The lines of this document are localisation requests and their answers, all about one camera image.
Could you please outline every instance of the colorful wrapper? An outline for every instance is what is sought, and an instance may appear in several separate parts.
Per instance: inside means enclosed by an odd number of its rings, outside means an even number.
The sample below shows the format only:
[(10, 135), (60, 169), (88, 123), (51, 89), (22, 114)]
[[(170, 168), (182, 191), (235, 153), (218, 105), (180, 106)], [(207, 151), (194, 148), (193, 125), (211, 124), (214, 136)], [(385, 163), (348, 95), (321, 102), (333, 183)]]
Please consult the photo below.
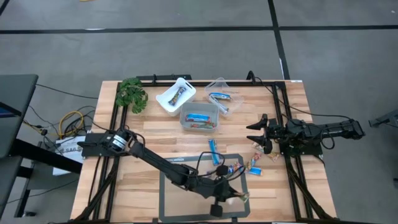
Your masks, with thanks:
[(252, 167), (252, 168), (249, 170), (248, 174), (253, 174), (253, 175), (262, 176), (262, 169), (261, 169), (261, 168), (258, 168), (258, 167)]
[(206, 123), (206, 124), (191, 124), (191, 128), (205, 128), (205, 129), (213, 129), (215, 128), (214, 123)]
[(275, 162), (276, 160), (278, 160), (280, 154), (278, 152), (272, 152), (270, 154), (267, 155), (273, 162)]
[(185, 116), (185, 121), (192, 121), (192, 122), (205, 122), (209, 123), (210, 122), (210, 117), (208, 115), (204, 114), (187, 114)]
[(261, 158), (260, 152), (255, 152), (251, 160), (246, 164), (246, 170), (250, 170), (256, 164), (256, 161)]
[(210, 93), (209, 95), (214, 96), (216, 99), (219, 100), (230, 100), (231, 96), (225, 93)]
[(234, 194), (236, 196), (238, 196), (243, 201), (243, 203), (246, 203), (247, 200), (249, 200), (249, 197), (250, 197), (250, 193), (249, 192), (246, 192), (246, 193), (235, 192)]
[(262, 146), (260, 146), (260, 145), (259, 145), (258, 143), (256, 143), (256, 142), (253, 143), (253, 145), (252, 145), (251, 147), (257, 149), (257, 150), (260, 151), (261, 153), (264, 153), (264, 150), (263, 150)]
[(173, 98), (169, 101), (169, 104), (172, 106), (175, 106), (177, 100), (180, 98), (181, 94), (187, 90), (185, 87), (180, 87), (177, 92), (175, 93), (175, 95), (173, 96)]

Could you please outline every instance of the white label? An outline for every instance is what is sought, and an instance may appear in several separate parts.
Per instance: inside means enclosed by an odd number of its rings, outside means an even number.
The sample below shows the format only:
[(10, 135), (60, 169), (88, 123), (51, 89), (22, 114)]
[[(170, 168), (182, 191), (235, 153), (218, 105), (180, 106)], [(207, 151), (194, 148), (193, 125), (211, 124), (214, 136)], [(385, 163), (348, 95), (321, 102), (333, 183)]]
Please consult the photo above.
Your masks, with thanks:
[(112, 142), (113, 144), (115, 144), (115, 145), (117, 145), (117, 146), (119, 146), (119, 148), (121, 148), (121, 149), (124, 149), (124, 145), (123, 144), (121, 144), (119, 141), (117, 141), (117, 140), (113, 140), (113, 142)]
[(122, 137), (118, 136), (117, 134), (115, 134), (115, 135), (113, 136), (113, 138), (115, 138), (116, 140), (118, 140), (119, 142), (121, 142), (121, 143), (124, 144), (124, 145), (127, 144), (127, 141), (124, 140)]

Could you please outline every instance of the wooden table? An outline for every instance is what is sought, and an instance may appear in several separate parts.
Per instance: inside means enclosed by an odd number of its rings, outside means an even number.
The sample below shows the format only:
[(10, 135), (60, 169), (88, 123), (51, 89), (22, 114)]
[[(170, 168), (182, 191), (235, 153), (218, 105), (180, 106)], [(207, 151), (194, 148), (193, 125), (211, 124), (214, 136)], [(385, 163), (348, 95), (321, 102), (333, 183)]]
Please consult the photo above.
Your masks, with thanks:
[[(94, 117), (94, 121), (100, 126), (109, 127), (117, 83), (117, 81), (105, 81), (102, 84)], [(309, 112), (303, 83), (291, 81), (285, 83), (290, 105)], [(170, 117), (155, 100), (155, 96), (163, 93), (167, 88), (145, 87), (149, 95), (147, 108), (140, 114), (133, 114), (129, 108), (126, 118), (126, 124), (146, 138), (147, 147), (162, 157), (198, 156), (202, 151), (208, 151), (207, 140), (215, 138), (220, 153), (238, 153), (246, 161), (255, 152), (251, 147), (252, 142), (246, 136), (261, 135), (261, 132), (246, 129), (246, 126), (258, 122), (263, 113), (267, 113), (269, 118), (276, 116), (272, 94), (266, 88), (263, 86), (234, 87), (239, 88), (240, 94), (244, 97), (244, 103), (230, 118), (224, 119), (220, 116), (220, 127), (217, 132), (203, 134), (183, 131), (179, 116)], [(207, 103), (204, 87), (197, 87), (194, 102)], [(117, 128), (121, 111), (121, 109), (118, 110)], [(292, 110), (292, 116), (307, 122), (312, 121), (310, 115), (295, 110)], [(92, 130), (94, 133), (103, 132), (95, 126)], [(274, 144), (274, 151), (279, 151), (278, 144)], [(302, 160), (309, 191), (324, 210), (335, 217), (336, 212), (323, 164), (313, 156), (302, 156)], [(78, 216), (88, 203), (96, 161), (97, 157), (87, 158), (84, 161), (71, 218)], [(272, 162), (263, 155), (256, 166), (263, 169), (264, 175), (262, 177), (246, 175), (251, 194), (251, 213), (247, 218), (239, 220), (242, 222), (294, 221), (284, 159), (279, 158), (276, 162)], [(94, 184), (94, 192), (98, 186), (99, 176), (97, 175)], [(297, 192), (301, 214), (306, 217), (302, 194), (299, 190)], [(100, 218), (104, 217), (107, 197), (108, 194), (105, 193)], [(151, 222), (152, 218), (158, 216), (159, 171), (140, 159), (123, 157), (119, 165), (111, 222)]]

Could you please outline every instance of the artificial plant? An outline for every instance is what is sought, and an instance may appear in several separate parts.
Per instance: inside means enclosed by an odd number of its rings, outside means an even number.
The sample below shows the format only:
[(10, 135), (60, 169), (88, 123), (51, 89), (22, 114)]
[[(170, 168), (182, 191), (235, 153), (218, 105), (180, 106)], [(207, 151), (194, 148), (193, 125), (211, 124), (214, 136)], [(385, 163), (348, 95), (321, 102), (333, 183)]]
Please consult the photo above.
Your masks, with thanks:
[(119, 86), (116, 94), (116, 104), (127, 106), (131, 103), (131, 111), (135, 114), (140, 113), (147, 106), (148, 94), (141, 88), (142, 83), (138, 78), (127, 78)]

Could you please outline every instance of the black clamp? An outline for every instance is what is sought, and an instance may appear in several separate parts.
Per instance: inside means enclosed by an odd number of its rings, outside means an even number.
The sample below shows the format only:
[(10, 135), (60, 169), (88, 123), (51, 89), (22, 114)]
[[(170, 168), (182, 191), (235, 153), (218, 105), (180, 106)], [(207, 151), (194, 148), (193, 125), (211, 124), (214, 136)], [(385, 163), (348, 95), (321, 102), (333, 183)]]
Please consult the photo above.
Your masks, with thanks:
[(252, 70), (249, 71), (248, 76), (246, 77), (246, 80), (251, 80), (251, 83), (253, 85), (256, 84), (256, 77), (254, 76), (254, 73)]

